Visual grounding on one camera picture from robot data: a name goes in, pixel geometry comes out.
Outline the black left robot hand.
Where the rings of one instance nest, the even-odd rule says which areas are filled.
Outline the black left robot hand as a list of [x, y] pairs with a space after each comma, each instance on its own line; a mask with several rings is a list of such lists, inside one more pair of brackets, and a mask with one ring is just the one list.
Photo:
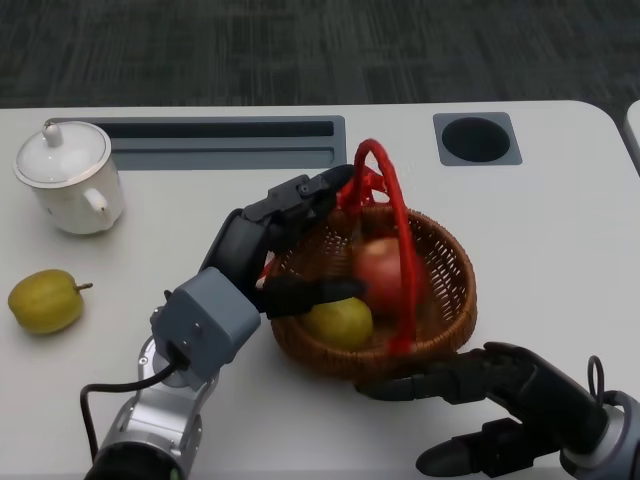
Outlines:
[[319, 304], [358, 298], [365, 284], [351, 277], [306, 281], [294, 275], [273, 277], [256, 286], [267, 254], [293, 248], [335, 208], [337, 193], [354, 167], [339, 165], [314, 177], [300, 175], [268, 190], [267, 197], [233, 210], [201, 265], [214, 267], [270, 319], [305, 314]]

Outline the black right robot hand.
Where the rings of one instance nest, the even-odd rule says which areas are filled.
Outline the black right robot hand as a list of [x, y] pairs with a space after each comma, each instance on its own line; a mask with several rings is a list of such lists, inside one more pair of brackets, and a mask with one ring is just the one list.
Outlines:
[[489, 399], [508, 417], [481, 431], [454, 437], [423, 452], [424, 475], [495, 478], [524, 470], [538, 457], [564, 450], [591, 455], [602, 443], [609, 416], [602, 401], [534, 352], [500, 342], [420, 362], [357, 384], [374, 400], [401, 402], [440, 397], [451, 405]]

